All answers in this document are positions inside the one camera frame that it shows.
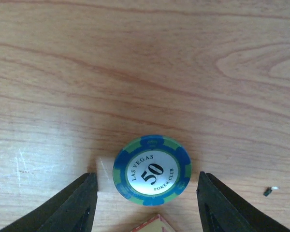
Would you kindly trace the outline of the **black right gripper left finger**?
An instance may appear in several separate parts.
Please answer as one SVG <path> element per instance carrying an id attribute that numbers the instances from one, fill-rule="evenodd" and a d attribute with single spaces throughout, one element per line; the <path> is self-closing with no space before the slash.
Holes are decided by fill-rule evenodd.
<path id="1" fill-rule="evenodd" d="M 86 173 L 1 232 L 90 232 L 98 199 L 95 173 Z"/>

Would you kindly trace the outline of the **blue white poker chip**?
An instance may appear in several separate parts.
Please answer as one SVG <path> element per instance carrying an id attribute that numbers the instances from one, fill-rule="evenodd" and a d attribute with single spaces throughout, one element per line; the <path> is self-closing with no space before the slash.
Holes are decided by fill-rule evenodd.
<path id="1" fill-rule="evenodd" d="M 188 152 L 176 140 L 146 135 L 123 147 L 113 165 L 113 181 L 127 200 L 157 206 L 177 198 L 192 173 Z"/>

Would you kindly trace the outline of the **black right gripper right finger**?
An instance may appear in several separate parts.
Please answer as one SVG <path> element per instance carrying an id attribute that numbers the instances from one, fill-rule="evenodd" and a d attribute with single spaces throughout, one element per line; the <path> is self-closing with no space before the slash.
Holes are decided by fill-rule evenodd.
<path id="1" fill-rule="evenodd" d="M 200 172 L 196 190 L 204 232 L 289 232 L 211 173 Z"/>

